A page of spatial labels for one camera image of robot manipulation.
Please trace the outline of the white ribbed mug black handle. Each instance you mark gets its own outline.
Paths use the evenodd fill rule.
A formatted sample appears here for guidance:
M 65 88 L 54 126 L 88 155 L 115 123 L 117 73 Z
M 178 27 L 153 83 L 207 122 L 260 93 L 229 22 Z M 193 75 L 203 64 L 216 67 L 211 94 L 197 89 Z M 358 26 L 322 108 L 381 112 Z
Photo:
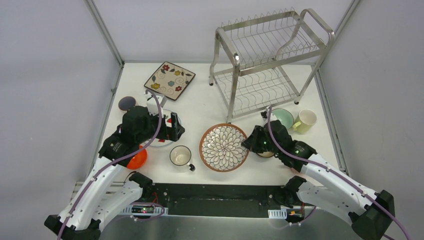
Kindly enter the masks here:
M 192 152 L 185 145 L 175 146 L 169 153 L 169 159 L 176 167 L 186 167 L 191 172 L 196 170 L 195 165 L 191 162 Z

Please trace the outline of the brown rim petal pattern plate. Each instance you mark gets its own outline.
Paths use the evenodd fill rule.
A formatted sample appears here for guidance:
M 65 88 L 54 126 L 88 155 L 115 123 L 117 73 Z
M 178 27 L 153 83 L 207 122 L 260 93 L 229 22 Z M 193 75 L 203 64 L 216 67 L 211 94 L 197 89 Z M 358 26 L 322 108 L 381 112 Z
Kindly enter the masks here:
M 247 135 L 238 126 L 220 123 L 211 126 L 199 142 L 202 162 L 215 172 L 231 172 L 247 160 L 249 150 L 242 146 Z

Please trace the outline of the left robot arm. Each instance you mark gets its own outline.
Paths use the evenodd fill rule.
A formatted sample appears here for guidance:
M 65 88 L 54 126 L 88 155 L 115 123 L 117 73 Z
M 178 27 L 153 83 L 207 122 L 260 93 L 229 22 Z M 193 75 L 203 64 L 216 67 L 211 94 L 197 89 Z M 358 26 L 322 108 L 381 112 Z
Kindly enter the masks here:
M 44 225 L 59 240 L 97 240 L 103 229 L 126 206 L 147 202 L 153 195 L 153 181 L 135 172 L 112 197 L 102 201 L 114 179 L 129 167 L 134 156 L 154 139 L 176 142 L 185 132 L 177 113 L 156 106 L 134 106 L 107 137 L 83 185 L 57 215 L 49 215 Z

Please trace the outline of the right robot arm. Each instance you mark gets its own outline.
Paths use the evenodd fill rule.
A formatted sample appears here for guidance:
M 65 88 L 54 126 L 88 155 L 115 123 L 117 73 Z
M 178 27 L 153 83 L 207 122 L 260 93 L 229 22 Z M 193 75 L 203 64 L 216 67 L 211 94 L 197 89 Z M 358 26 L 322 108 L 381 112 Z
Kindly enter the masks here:
M 273 153 L 285 166 L 322 185 L 292 177 L 281 190 L 286 206 L 303 202 L 319 207 L 345 221 L 363 240 L 380 240 L 393 222 L 396 214 L 391 193 L 376 192 L 345 175 L 313 147 L 293 140 L 279 120 L 256 125 L 241 144 L 253 153 Z

